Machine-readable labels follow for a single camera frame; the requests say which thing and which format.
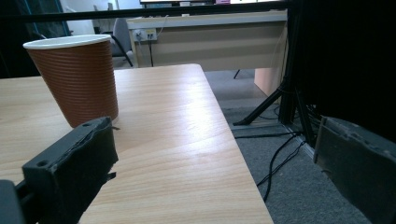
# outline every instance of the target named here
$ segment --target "white cup lid rim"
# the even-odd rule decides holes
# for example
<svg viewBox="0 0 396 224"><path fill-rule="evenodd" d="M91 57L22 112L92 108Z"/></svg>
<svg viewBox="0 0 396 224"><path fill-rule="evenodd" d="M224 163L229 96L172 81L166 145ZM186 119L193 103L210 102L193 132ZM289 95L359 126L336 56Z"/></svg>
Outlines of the white cup lid rim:
<svg viewBox="0 0 396 224"><path fill-rule="evenodd" d="M110 35L71 35L40 39L23 44L26 49L62 49L96 44L111 39Z"/></svg>

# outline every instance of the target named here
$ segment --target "electrical socket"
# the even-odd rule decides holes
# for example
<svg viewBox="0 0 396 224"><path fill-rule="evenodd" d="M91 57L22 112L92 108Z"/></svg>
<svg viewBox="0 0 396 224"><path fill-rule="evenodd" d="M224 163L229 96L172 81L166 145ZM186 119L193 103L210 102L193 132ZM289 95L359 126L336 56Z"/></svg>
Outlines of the electrical socket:
<svg viewBox="0 0 396 224"><path fill-rule="evenodd" d="M157 40L157 30L155 28L133 30L132 34L135 42L138 42L139 38L140 41Z"/></svg>

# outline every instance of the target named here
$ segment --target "paper cup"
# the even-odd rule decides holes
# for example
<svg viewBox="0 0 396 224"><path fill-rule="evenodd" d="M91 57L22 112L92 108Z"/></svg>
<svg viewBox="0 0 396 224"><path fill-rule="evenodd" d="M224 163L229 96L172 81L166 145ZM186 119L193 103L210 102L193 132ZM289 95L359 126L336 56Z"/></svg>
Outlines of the paper cup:
<svg viewBox="0 0 396 224"><path fill-rule="evenodd" d="M91 119L117 120L110 35L76 35L23 44L73 128Z"/></svg>

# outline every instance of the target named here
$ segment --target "tripod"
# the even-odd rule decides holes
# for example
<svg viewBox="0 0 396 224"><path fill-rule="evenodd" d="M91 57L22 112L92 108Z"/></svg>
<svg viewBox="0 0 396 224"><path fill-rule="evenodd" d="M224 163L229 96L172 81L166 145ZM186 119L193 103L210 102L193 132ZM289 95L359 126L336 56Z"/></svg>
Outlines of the tripod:
<svg viewBox="0 0 396 224"><path fill-rule="evenodd" d="M268 98L262 102L256 109L254 109L247 117L234 123L233 125L248 125L254 119L256 119L265 109L267 109L271 104L274 103L276 99L282 97L280 104L280 111L278 120L282 124L291 124L294 117L294 112L296 106L301 118L301 123L303 126L305 141L313 147L315 144L315 137L312 131L311 123L308 117L308 111L306 109L306 104L304 98L301 95L301 91L297 87L298 77L292 73L293 62L296 55L296 48L298 44L299 28L302 23L302 9L304 0L300 1L299 6L294 4L294 8L289 10L289 53L286 62L285 76L283 81L280 83L279 87L274 91Z"/></svg>

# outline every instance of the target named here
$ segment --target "wood grain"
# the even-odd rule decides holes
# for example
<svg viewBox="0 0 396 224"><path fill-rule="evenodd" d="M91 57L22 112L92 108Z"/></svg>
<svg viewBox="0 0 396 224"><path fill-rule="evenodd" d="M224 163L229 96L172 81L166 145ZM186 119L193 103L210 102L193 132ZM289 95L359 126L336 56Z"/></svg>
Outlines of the wood grain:
<svg viewBox="0 0 396 224"><path fill-rule="evenodd" d="M273 223L202 68L115 71L120 160L80 223ZM0 80L0 178L71 128L41 77Z"/></svg>

